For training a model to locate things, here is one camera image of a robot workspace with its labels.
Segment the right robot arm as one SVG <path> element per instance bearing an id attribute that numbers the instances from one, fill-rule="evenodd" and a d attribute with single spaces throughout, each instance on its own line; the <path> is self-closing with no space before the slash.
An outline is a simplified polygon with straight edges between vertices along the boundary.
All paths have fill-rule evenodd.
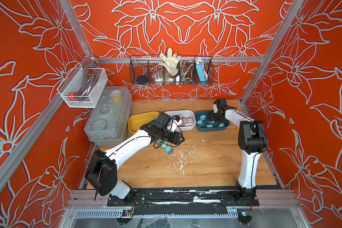
<path id="1" fill-rule="evenodd" d="M 239 204 L 254 200 L 258 161 L 268 145 L 264 122 L 247 117 L 236 107 L 229 106 L 224 98 L 214 101 L 210 118 L 219 122 L 229 121 L 238 127 L 237 142 L 242 152 L 242 164 L 233 198 Z"/>

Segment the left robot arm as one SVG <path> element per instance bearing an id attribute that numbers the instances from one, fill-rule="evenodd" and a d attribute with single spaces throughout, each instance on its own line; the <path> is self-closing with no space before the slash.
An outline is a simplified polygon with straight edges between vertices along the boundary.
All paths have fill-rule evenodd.
<path id="1" fill-rule="evenodd" d="M 143 124 L 133 136 L 119 145 L 105 152 L 99 149 L 93 152 L 85 171 L 85 179 L 94 187 L 96 195 L 111 194 L 122 200 L 130 198 L 133 189 L 118 178 L 118 169 L 139 150 L 152 143 L 179 146 L 185 141 L 181 124 L 181 117 L 160 113 L 155 120 Z"/>

